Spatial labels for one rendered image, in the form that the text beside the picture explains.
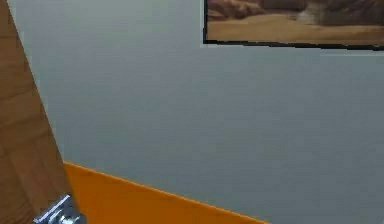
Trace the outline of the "black framed desert picture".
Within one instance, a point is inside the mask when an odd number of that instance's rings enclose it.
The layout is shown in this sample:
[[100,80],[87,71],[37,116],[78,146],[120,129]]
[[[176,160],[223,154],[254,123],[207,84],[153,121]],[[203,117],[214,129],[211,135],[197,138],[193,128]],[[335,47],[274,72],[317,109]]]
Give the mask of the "black framed desert picture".
[[203,0],[203,42],[384,51],[384,0]]

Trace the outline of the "brown wooden room door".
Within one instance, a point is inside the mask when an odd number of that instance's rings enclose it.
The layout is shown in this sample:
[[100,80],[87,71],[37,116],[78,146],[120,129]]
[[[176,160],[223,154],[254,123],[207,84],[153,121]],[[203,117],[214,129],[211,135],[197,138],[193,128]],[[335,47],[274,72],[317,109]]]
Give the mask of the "brown wooden room door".
[[79,209],[16,15],[0,0],[0,224],[34,224],[63,194]]

